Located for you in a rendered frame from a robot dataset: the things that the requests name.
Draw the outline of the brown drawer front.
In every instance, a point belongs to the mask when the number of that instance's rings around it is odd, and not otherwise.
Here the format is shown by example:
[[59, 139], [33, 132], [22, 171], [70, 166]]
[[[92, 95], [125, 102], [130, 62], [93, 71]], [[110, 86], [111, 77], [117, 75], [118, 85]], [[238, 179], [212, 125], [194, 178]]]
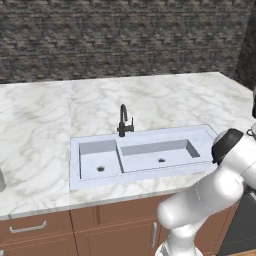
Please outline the brown drawer front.
[[62, 235], [72, 232], [68, 211], [0, 221], [0, 243]]

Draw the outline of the black sink tap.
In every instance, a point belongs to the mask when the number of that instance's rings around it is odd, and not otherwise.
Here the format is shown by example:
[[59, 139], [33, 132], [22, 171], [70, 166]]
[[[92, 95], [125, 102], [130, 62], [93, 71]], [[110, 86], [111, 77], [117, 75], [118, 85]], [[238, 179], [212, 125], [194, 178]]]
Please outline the black sink tap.
[[128, 121], [127, 109], [126, 109], [126, 106], [122, 104], [120, 106], [120, 122], [117, 128], [117, 131], [120, 137], [124, 137], [126, 132], [134, 131], [134, 124], [131, 123], [130, 125], [125, 125], [127, 121]]

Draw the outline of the brown fixed cupboard panel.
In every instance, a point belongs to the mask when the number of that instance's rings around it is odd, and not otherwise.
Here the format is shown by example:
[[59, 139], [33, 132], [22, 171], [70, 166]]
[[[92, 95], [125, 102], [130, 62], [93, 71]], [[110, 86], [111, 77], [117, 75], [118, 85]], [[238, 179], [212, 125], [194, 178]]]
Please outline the brown fixed cupboard panel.
[[155, 218], [158, 204], [167, 198], [168, 195], [161, 195], [73, 209], [70, 211], [73, 228], [75, 231], [84, 231], [116, 223]]

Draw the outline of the pale double basin sink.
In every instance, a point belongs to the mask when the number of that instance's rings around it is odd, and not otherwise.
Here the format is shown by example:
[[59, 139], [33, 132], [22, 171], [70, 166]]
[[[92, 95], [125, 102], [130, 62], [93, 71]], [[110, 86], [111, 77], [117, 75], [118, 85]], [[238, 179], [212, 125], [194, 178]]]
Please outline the pale double basin sink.
[[70, 140], [70, 188], [87, 189], [213, 171], [216, 132], [208, 125]]

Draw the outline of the dark grey dishwasher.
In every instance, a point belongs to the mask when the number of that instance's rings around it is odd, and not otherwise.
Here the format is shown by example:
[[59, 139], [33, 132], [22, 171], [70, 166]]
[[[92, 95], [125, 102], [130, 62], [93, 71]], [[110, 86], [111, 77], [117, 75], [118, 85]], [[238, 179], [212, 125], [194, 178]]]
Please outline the dark grey dishwasher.
[[217, 256], [256, 249], [256, 197], [243, 195]]

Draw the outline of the brown cupboard door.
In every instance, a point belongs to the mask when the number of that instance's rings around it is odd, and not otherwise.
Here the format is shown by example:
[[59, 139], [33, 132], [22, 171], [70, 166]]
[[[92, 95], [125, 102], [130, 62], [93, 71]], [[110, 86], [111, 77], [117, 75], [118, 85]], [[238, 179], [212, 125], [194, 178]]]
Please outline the brown cupboard door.
[[154, 256], [156, 244], [151, 248], [155, 218], [115, 224], [75, 233], [79, 256]]

